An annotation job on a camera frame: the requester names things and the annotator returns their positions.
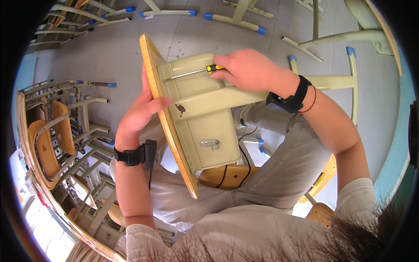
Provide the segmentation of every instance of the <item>right hand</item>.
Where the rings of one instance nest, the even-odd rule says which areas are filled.
[[[276,66],[256,50],[244,49],[225,56],[216,55],[212,61],[228,70],[214,72],[212,78],[226,80],[241,89],[293,95],[300,83],[298,75]]]

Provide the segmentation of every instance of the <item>gray jeans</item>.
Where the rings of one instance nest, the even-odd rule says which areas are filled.
[[[302,115],[289,114],[260,102],[249,110],[246,121],[285,136],[272,157],[236,190],[198,184],[197,200],[190,196],[181,176],[155,163],[151,184],[155,217],[185,232],[207,214],[239,205],[267,205],[292,213],[299,198],[322,172],[331,153]],[[154,139],[159,151],[164,151],[165,137],[158,118],[144,130],[140,143]],[[114,170],[112,159],[110,171],[113,177]]]

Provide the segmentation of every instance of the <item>hand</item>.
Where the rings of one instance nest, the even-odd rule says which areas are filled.
[[[123,150],[131,150],[126,147],[130,147],[132,150],[137,149],[139,134],[144,129],[146,124],[148,124],[151,117],[155,113],[168,107],[171,103],[172,99],[169,97],[162,96],[157,99],[153,99],[143,63],[142,92],[137,99],[135,99],[134,103],[130,106],[124,117],[119,122],[115,138],[116,149],[118,151],[120,151],[119,148]]]
[[[228,70],[214,72],[212,78],[226,80],[241,89],[270,91],[288,97],[295,94],[300,83],[298,75],[287,68],[276,66],[255,50],[245,49],[225,56],[216,55],[212,61]]]

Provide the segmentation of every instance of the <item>red string bracelet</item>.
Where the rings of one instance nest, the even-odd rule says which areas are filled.
[[[316,98],[317,98],[317,90],[316,90],[316,88],[314,86],[313,86],[313,88],[314,88],[314,101],[313,101],[313,104],[310,106],[309,109],[307,109],[305,111],[298,111],[298,113],[300,113],[300,114],[306,113],[306,112],[310,111],[310,109],[314,106],[314,103],[316,102]]]

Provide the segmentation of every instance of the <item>black cable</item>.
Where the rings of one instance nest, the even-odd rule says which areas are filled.
[[[224,169],[224,175],[222,175],[222,179],[221,182],[218,184],[218,186],[216,186],[215,188],[218,188],[219,186],[221,186],[221,184],[224,182],[224,178],[225,178],[225,173],[227,171],[227,165],[225,165],[225,169]]]
[[[151,176],[153,175],[153,169],[150,169],[150,179],[148,180],[148,190],[151,190]]]
[[[248,133],[248,134],[244,134],[245,132],[246,132],[246,129],[247,129],[247,127],[244,129],[244,132],[243,132],[243,135],[241,136],[241,138],[238,140],[239,141],[239,144],[238,144],[238,147],[240,148],[240,151],[242,152],[242,154],[244,155],[244,157],[246,158],[246,161],[247,161],[247,165],[249,166],[249,172],[247,172],[247,175],[243,178],[243,180],[240,182],[240,184],[238,185],[238,187],[241,187],[241,184],[243,184],[243,182],[246,180],[246,178],[249,176],[249,174],[250,174],[250,171],[252,170],[252,167],[250,166],[250,164],[249,164],[249,160],[247,159],[247,156],[246,156],[246,154],[244,153],[244,151],[243,151],[243,149],[241,149],[241,146],[240,146],[240,140],[244,137],[244,136],[246,136],[246,135],[251,135],[251,134],[253,134],[255,131],[256,131],[256,129],[258,129],[258,127],[256,127],[255,128],[255,130],[253,130],[253,132],[250,132],[250,133]]]

